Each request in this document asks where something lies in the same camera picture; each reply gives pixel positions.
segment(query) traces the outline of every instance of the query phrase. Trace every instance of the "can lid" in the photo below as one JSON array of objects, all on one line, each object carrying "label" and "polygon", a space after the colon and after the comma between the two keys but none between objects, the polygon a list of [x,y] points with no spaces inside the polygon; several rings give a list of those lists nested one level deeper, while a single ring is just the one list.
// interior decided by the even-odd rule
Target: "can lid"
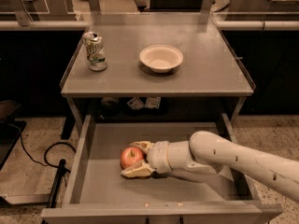
[{"label": "can lid", "polygon": [[84,35],[84,38],[87,38],[91,41],[98,41],[99,40],[99,35],[97,33],[94,33],[94,32],[89,32],[89,33],[86,33]]}]

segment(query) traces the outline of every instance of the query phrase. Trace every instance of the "white tag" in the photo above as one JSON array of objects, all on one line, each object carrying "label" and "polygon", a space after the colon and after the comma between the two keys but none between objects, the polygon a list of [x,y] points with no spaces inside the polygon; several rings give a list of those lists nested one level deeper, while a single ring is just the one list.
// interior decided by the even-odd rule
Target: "white tag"
[{"label": "white tag", "polygon": [[146,108],[159,108],[161,97],[148,97],[146,102]]},{"label": "white tag", "polygon": [[135,97],[131,100],[129,100],[127,102],[127,104],[130,106],[130,108],[132,108],[133,110],[139,110],[139,109],[142,109],[144,108],[144,104],[143,102],[138,98],[138,97]]}]

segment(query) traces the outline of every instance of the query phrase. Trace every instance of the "drawer handle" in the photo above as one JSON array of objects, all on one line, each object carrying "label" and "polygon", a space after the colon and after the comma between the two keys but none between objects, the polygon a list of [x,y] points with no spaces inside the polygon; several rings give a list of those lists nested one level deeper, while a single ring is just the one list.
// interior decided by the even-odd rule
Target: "drawer handle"
[{"label": "drawer handle", "polygon": [[[150,219],[148,217],[146,218],[146,224],[150,224]],[[183,217],[179,218],[179,224],[184,224],[184,218]]]}]

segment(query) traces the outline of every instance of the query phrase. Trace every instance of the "gray tabletop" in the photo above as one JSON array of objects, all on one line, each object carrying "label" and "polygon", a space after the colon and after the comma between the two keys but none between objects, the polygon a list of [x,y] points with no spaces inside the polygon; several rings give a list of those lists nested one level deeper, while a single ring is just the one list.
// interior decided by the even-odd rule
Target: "gray tabletop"
[{"label": "gray tabletop", "polygon": [[[69,98],[102,96],[249,96],[253,90],[211,20],[196,13],[98,15],[91,31],[105,40],[108,68],[88,68],[82,46],[62,89]],[[151,45],[179,49],[184,60],[168,74],[139,61]]]}]

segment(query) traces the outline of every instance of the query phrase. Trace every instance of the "gray drawer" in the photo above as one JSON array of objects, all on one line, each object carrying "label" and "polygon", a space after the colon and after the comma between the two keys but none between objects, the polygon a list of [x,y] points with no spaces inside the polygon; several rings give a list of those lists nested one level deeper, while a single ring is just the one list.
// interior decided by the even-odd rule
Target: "gray drawer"
[{"label": "gray drawer", "polygon": [[264,205],[250,179],[224,167],[217,175],[121,177],[120,154],[137,140],[182,141],[196,131],[234,134],[217,122],[96,123],[87,115],[61,208],[44,209],[51,223],[266,223],[281,213]]}]

